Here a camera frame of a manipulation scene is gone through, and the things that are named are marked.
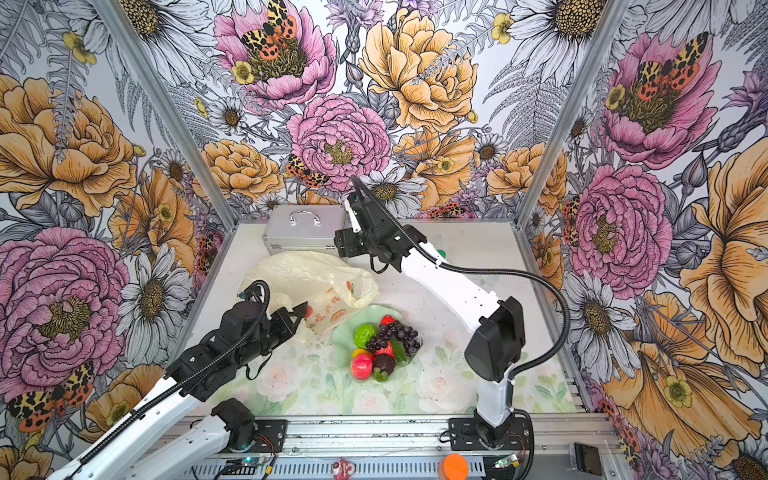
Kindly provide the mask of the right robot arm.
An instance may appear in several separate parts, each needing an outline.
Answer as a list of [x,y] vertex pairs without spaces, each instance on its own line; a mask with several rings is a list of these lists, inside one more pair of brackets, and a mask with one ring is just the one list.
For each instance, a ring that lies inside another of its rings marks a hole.
[[447,263],[415,227],[401,224],[357,177],[344,202],[351,226],[335,233],[343,258],[367,255],[419,283],[461,319],[470,334],[464,359],[479,378],[476,431],[497,449],[514,422],[511,372],[525,345],[523,308],[476,285]]

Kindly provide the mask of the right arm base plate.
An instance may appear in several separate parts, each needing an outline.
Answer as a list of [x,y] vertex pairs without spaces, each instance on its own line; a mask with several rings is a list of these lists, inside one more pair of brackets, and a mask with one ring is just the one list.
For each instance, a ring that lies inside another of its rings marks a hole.
[[510,416],[498,427],[474,417],[448,420],[448,441],[451,449],[458,452],[522,452],[531,449],[533,434],[532,422],[522,415]]

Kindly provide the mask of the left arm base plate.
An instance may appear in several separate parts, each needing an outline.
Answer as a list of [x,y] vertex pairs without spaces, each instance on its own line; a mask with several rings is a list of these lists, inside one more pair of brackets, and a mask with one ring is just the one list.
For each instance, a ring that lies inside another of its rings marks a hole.
[[236,453],[281,453],[287,427],[288,421],[282,419],[246,421],[231,432],[228,447]]

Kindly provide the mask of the red pink apple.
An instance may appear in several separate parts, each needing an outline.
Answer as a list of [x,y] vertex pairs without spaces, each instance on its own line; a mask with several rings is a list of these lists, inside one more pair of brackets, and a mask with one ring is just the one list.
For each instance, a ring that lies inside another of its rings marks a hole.
[[350,373],[356,380],[364,381],[371,377],[373,370],[372,354],[359,355],[350,362]]

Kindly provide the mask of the translucent cream plastic bag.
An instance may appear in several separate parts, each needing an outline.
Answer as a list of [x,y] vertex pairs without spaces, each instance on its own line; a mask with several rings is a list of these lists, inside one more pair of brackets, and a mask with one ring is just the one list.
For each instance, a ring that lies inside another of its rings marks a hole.
[[247,272],[240,284],[245,289],[256,280],[271,291],[269,310],[289,310],[306,303],[305,319],[316,334],[342,325],[368,307],[379,295],[373,275],[342,259],[315,251],[272,255]]

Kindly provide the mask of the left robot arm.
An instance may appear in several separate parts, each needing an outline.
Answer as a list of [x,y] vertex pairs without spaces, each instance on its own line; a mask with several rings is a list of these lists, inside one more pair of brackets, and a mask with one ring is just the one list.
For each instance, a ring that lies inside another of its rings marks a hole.
[[258,300],[236,303],[222,315],[218,328],[172,362],[126,416],[50,477],[122,477],[171,427],[234,380],[240,368],[291,339],[307,311],[306,302],[273,313]]

